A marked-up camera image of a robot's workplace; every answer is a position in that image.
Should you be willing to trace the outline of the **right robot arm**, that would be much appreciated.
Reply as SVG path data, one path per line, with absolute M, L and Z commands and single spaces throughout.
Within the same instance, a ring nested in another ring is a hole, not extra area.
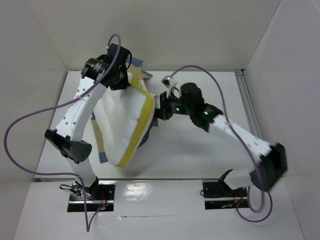
M 179 97 L 174 95 L 176 82 L 163 79 L 167 91 L 159 95 L 154 116 L 163 121 L 174 114 L 189 116 L 191 122 L 206 133 L 218 137 L 239 152 L 248 154 L 254 169 L 248 173 L 228 174 L 218 184 L 223 196 L 230 196 L 240 187 L 255 186 L 269 192 L 288 170 L 285 147 L 264 141 L 233 123 L 219 108 L 205 102 L 201 89 L 193 82 L 183 84 Z

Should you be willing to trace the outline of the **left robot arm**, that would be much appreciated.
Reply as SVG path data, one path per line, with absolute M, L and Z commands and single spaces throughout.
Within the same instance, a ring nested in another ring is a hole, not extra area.
M 130 86 L 126 61 L 131 52 L 114 43 L 106 54 L 90 58 L 81 71 L 81 79 L 74 99 L 63 119 L 54 129 L 47 129 L 45 138 L 66 158 L 76 174 L 76 184 L 88 200 L 97 197 L 99 179 L 92 170 L 89 156 L 92 145 L 83 140 L 84 130 L 93 110 L 103 94 Z

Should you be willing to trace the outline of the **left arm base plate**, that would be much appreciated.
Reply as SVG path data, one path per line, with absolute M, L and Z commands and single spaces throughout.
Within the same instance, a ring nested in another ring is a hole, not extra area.
M 84 192 L 73 182 L 71 185 L 61 184 L 59 188 L 69 192 L 68 213 L 84 212 Z M 86 206 L 88 212 L 95 212 L 101 208 L 101 212 L 114 211 L 115 183 L 99 184 L 97 190 L 93 193 L 86 193 Z

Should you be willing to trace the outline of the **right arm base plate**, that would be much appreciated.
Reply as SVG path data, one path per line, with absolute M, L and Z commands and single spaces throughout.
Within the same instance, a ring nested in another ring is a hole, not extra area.
M 205 210 L 235 209 L 239 203 L 240 208 L 249 208 L 246 187 L 231 189 L 219 181 L 204 181 L 202 187 L 200 195 L 204 198 Z

